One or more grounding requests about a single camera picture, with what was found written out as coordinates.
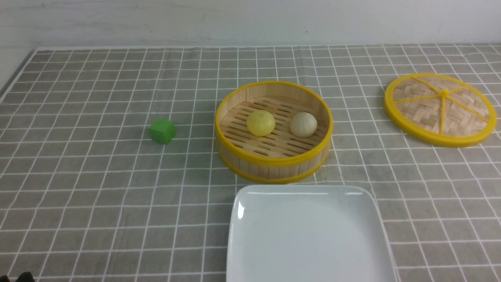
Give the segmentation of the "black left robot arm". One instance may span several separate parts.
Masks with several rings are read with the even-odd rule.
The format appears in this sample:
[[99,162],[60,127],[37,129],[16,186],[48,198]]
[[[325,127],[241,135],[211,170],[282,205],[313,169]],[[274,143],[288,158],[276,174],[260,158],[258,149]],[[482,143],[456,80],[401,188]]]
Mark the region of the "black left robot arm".
[[15,282],[35,282],[35,279],[31,272],[23,272]]

